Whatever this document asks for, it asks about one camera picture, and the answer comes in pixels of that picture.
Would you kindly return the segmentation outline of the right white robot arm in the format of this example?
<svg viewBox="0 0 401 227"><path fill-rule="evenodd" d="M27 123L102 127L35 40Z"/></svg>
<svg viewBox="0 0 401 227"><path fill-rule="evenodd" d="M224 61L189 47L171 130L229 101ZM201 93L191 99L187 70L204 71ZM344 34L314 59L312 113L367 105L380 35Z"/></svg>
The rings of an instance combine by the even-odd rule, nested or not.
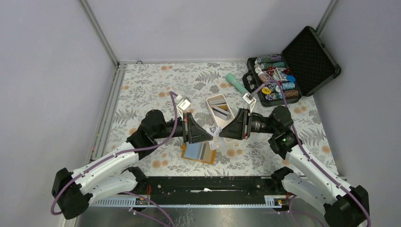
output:
<svg viewBox="0 0 401 227"><path fill-rule="evenodd" d="M251 133L269 133L272 151L300 170L302 179L290 168L274 172L271 188L274 193L291 193L320 211L331 227L358 227L364 222L372 225L367 190L331 172L302 143L293 126L289 109L277 106L268 117L239 109L236 117L220 132L220 137L235 140L249 138Z"/></svg>

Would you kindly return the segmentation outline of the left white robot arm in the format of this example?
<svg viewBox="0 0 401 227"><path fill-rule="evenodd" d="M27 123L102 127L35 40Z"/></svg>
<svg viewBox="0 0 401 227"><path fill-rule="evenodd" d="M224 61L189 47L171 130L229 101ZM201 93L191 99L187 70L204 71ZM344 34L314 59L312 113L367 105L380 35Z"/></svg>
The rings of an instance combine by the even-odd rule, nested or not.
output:
<svg viewBox="0 0 401 227"><path fill-rule="evenodd" d="M181 137L189 144L213 139L195 122L191 113L167 122L160 110L151 110L139 128L113 152L73 171L63 168L56 173L51 191L54 197L51 213L62 214L69 220L108 196L129 191L142 194L147 187L145 176L136 168L130 170L129 165L160 147L162 144L157 143L157 139L167 142L174 137Z"/></svg>

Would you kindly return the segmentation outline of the orange leather card holder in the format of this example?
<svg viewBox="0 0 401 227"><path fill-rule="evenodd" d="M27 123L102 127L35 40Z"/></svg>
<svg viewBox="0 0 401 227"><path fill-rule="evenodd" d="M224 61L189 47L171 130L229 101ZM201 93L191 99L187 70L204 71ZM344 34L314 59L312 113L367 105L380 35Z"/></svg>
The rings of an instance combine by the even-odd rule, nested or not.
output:
<svg viewBox="0 0 401 227"><path fill-rule="evenodd" d="M211 145L208 141L194 144L183 144L181 146L181 158L206 164L213 164L217 153L217 150L213 148L216 147Z"/></svg>

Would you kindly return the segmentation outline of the silver VIP card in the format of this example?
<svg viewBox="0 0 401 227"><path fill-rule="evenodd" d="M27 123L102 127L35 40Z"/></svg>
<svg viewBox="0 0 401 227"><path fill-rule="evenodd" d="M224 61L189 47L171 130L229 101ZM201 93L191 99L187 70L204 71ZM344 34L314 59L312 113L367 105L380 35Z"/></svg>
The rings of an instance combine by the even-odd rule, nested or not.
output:
<svg viewBox="0 0 401 227"><path fill-rule="evenodd" d="M209 141L209 147L211 150L217 150L220 147L219 133L221 132L220 127L211 127L207 129L207 132L212 136L212 140Z"/></svg>

